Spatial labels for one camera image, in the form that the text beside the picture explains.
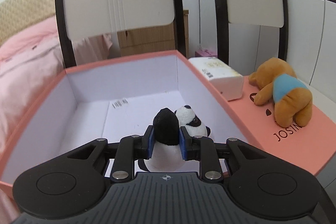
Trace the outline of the pink open shoe box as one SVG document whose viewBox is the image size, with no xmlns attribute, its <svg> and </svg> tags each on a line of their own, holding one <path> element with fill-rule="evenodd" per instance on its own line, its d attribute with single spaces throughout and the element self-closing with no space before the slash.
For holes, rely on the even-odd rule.
<svg viewBox="0 0 336 224">
<path fill-rule="evenodd" d="M 146 53 L 64 70 L 10 135 L 1 155 L 1 190 L 12 194 L 25 170 L 96 138 L 142 134 L 162 108 L 187 104 L 222 142 L 259 142 L 229 102 L 176 51 Z"/>
</svg>

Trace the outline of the panda plush toy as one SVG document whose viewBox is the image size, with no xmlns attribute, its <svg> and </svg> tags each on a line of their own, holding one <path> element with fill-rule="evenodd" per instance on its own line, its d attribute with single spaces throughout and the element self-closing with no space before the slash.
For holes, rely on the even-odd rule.
<svg viewBox="0 0 336 224">
<path fill-rule="evenodd" d="M 139 159 L 138 166 L 146 172 L 175 172 L 185 161 L 179 147 L 179 129 L 185 127 L 189 136 L 209 137 L 211 129 L 195 114 L 191 106 L 184 105 L 175 111 L 161 109 L 153 120 L 154 147 L 151 158 Z"/>
</svg>

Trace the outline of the wooden drawer cabinet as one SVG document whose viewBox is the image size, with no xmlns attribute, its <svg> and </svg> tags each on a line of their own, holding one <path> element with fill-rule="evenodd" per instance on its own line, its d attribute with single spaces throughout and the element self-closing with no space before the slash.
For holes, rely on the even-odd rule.
<svg viewBox="0 0 336 224">
<path fill-rule="evenodd" d="M 169 25 L 153 26 L 117 33 L 121 56 L 177 50 L 176 20 Z"/>
</svg>

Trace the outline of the beige quilted headboard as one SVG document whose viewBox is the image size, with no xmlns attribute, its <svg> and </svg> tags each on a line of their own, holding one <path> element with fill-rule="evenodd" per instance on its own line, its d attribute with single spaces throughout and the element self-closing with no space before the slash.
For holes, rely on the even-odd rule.
<svg viewBox="0 0 336 224">
<path fill-rule="evenodd" d="M 1 2 L 1 44 L 20 31 L 55 15 L 55 0 Z"/>
</svg>

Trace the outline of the small purple box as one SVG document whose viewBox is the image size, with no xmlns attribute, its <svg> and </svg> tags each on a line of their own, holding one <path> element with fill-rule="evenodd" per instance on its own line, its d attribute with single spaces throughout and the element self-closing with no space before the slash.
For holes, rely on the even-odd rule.
<svg viewBox="0 0 336 224">
<path fill-rule="evenodd" d="M 195 57 L 218 57 L 218 55 L 215 51 L 201 47 L 195 51 Z"/>
</svg>

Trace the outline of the pink shoe box lid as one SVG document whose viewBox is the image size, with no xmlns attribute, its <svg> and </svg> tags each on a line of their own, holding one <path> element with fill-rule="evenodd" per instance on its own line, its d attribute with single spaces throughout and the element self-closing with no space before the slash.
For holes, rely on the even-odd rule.
<svg viewBox="0 0 336 224">
<path fill-rule="evenodd" d="M 313 116 L 307 126 L 292 122 L 282 128 L 274 120 L 272 101 L 263 106 L 254 104 L 257 92 L 258 88 L 250 85 L 245 77 L 243 96 L 224 101 L 243 135 L 240 139 L 314 175 L 319 174 L 335 155 L 335 123 L 313 106 Z"/>
</svg>

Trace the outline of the brown teddy bear plush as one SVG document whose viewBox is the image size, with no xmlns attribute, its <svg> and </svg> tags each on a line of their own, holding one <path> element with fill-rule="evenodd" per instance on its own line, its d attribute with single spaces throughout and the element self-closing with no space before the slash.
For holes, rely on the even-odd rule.
<svg viewBox="0 0 336 224">
<path fill-rule="evenodd" d="M 251 85 L 258 87 L 254 104 L 274 102 L 274 120 L 282 128 L 293 122 L 305 127 L 311 120 L 313 96 L 286 61 L 272 57 L 248 76 Z"/>
</svg>

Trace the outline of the white tissue pack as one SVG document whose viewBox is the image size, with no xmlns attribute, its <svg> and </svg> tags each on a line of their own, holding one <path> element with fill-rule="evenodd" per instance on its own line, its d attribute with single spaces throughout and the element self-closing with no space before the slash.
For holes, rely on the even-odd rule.
<svg viewBox="0 0 336 224">
<path fill-rule="evenodd" d="M 189 62 L 227 100 L 237 100 L 243 95 L 244 76 L 216 57 L 191 57 Z"/>
</svg>

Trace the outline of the pink bedding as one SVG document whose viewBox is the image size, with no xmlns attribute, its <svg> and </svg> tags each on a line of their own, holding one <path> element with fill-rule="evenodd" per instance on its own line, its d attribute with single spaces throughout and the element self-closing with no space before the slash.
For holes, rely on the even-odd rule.
<svg viewBox="0 0 336 224">
<path fill-rule="evenodd" d="M 72 42 L 77 65 L 108 58 L 112 34 Z M 18 123 L 44 88 L 64 69 L 56 17 L 11 36 L 1 46 L 1 156 Z M 19 214 L 1 189 L 1 223 Z"/>
</svg>

